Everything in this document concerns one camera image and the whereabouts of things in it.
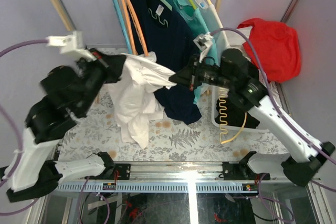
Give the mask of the pale yellow wavy hanger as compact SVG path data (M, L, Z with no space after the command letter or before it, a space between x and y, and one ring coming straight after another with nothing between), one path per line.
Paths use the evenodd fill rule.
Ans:
M247 112L244 113L244 121L238 132L230 139L222 140L222 136L228 134L228 129L226 126L228 125L228 122L226 121L227 118L227 106L226 106L226 90L224 88L218 88L218 100L219 100L219 128L220 128L220 134L219 134L219 140L222 145L232 142L235 140L243 131L246 121L247 121Z

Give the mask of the white t shirt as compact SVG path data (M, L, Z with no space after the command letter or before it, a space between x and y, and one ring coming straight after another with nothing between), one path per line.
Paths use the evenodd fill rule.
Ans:
M169 81L175 72L156 63L155 52L126 56L121 80L107 84L115 121L124 143L137 143L142 149L149 144L149 121L163 118L164 107L154 96L155 91L176 86Z

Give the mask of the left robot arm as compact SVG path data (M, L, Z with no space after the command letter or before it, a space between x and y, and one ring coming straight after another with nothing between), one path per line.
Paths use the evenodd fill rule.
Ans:
M1 168L10 202L37 199L61 183L82 177L109 179L115 163L106 152L76 161L53 161L50 153L65 134L85 118L104 84L121 79L125 55L105 55L90 49L93 60L80 58L76 67L58 66L40 82L45 96L31 107L16 160Z

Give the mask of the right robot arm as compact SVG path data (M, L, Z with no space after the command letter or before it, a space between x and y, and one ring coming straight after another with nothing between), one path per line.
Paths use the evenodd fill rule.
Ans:
M188 65L169 80L191 91L203 83L227 88L232 104L256 118L282 142L287 154L249 152L239 162L243 178L279 174L304 187L331 157L335 146L330 142L320 142L298 125L269 95L259 79L248 74L248 67L249 61L241 51L229 48L222 52L219 66L206 64L199 56L193 56Z

